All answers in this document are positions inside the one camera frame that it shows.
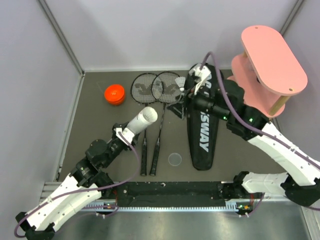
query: orange lid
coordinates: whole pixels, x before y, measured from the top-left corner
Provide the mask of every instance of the orange lid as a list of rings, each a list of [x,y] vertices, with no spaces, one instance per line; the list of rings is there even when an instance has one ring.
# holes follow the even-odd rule
[[[104,91],[104,98],[113,105],[119,105],[125,100],[125,89],[119,84],[109,86]]]

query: racket handle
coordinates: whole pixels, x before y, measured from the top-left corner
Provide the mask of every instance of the racket handle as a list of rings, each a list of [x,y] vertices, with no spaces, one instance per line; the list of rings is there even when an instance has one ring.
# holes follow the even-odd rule
[[[146,132],[144,132],[144,140],[142,145],[142,154],[141,154],[141,176],[147,175],[147,139],[146,139]]]
[[[158,141],[156,142],[156,145],[154,147],[151,170],[150,170],[150,173],[149,173],[150,176],[155,176],[156,175],[159,151],[160,151],[160,140],[158,138]]]

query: pink oval platform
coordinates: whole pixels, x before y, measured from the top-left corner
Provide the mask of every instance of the pink oval platform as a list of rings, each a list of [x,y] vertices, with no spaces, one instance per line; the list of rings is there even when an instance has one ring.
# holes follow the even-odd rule
[[[231,79],[245,90],[246,104],[269,118],[277,117],[290,96],[307,86],[307,75],[284,38],[273,28],[247,27],[241,41],[244,54],[232,60]]]

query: white tube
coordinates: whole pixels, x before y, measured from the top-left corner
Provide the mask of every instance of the white tube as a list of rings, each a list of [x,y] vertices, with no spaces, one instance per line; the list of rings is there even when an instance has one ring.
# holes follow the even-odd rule
[[[153,124],[157,119],[158,114],[156,110],[150,106],[146,106],[128,123],[126,128],[133,132],[134,135],[137,135]]]

